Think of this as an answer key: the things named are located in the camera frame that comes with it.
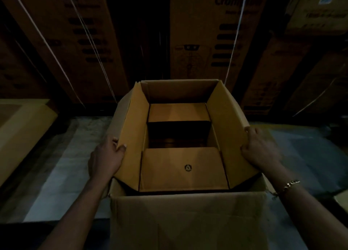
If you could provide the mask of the person's right forearm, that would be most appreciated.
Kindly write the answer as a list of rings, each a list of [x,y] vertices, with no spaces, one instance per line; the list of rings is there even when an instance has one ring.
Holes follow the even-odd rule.
[[[348,250],[348,228],[309,194],[289,170],[282,165],[279,170],[264,175],[308,250]]]

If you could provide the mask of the plain tan cardboard box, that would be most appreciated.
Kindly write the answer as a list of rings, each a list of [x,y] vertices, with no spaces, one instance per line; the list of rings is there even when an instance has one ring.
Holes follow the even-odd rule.
[[[0,99],[0,187],[57,117],[49,99]]]

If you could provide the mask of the person's right hand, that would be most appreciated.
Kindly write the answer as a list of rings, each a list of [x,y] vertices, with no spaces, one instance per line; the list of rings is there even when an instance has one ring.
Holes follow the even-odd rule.
[[[258,128],[247,127],[245,131],[246,144],[254,152],[254,163],[250,164],[264,174],[279,170],[282,167],[281,153],[275,143],[265,138]]]

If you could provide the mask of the tall printed cardboard carton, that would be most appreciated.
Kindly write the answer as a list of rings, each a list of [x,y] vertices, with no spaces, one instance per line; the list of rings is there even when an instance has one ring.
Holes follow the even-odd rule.
[[[329,51],[296,88],[283,111],[321,115],[348,99],[348,49]]]
[[[219,79],[232,92],[267,0],[170,0],[171,79]]]
[[[0,24],[0,98],[50,98],[44,80],[2,24]]]
[[[268,115],[311,46],[301,38],[271,37],[240,103],[246,116]]]
[[[106,0],[1,0],[73,103],[129,91]]]

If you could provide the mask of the brown cardboard box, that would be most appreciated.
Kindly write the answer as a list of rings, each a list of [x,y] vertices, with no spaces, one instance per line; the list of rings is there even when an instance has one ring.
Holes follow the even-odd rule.
[[[246,120],[221,80],[136,82],[107,130],[126,144],[112,250],[268,250],[266,179],[241,155]]]

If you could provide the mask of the small labelled cardboard carton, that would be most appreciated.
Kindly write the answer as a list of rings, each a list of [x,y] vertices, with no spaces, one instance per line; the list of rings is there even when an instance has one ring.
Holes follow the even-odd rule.
[[[338,36],[348,32],[348,0],[290,0],[286,35]]]

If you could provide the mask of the person's left hand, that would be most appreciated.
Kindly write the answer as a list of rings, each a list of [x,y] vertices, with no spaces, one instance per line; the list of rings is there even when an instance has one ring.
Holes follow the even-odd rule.
[[[108,134],[90,154],[88,172],[91,179],[108,182],[118,172],[123,160],[116,160],[115,152],[119,147],[118,139]]]

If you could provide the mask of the person's left forearm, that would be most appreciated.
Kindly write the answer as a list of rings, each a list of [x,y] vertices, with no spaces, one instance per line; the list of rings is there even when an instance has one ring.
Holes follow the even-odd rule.
[[[103,191],[112,174],[90,177],[83,190],[38,250],[83,250]]]

